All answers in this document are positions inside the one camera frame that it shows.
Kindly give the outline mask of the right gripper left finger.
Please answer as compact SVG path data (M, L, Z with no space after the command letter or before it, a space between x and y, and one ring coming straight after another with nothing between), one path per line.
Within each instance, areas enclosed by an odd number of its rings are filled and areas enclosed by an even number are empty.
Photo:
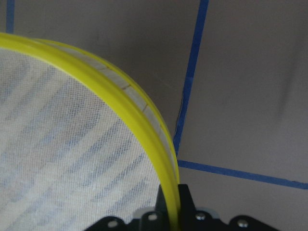
M167 213L167 204L161 185L159 185L158 187L156 203L155 203L155 211L161 213Z

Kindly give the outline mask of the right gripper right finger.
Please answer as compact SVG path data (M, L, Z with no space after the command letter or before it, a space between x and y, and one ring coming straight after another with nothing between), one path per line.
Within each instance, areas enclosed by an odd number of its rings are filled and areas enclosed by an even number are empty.
M195 213L195 205L187 184L178 185L180 195L180 216L192 217Z

